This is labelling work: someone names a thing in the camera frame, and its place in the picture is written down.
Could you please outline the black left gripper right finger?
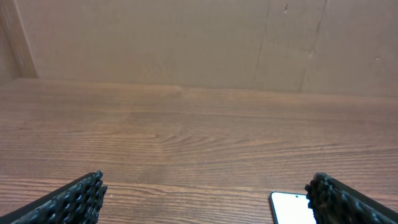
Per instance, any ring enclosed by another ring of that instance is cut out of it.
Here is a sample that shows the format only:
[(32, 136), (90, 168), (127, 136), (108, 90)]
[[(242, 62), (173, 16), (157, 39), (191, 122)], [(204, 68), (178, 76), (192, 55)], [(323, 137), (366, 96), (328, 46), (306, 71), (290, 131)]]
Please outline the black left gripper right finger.
[(317, 224), (397, 224), (397, 212), (326, 173), (317, 172), (305, 190)]

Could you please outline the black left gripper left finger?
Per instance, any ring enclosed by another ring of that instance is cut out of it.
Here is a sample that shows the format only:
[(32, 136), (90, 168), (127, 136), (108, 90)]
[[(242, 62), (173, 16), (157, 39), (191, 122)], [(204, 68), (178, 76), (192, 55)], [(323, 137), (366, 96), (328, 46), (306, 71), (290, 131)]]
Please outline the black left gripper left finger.
[(107, 186), (101, 171), (86, 175), (1, 217), (1, 224), (94, 224)]

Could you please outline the Samsung Galaxy smartphone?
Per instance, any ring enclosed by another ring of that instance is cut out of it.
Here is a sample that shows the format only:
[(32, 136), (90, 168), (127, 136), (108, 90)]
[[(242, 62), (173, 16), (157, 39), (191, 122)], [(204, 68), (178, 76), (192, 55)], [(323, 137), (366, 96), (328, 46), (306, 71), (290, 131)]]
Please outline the Samsung Galaxy smartphone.
[(316, 224), (305, 194), (272, 192), (269, 201), (275, 224)]

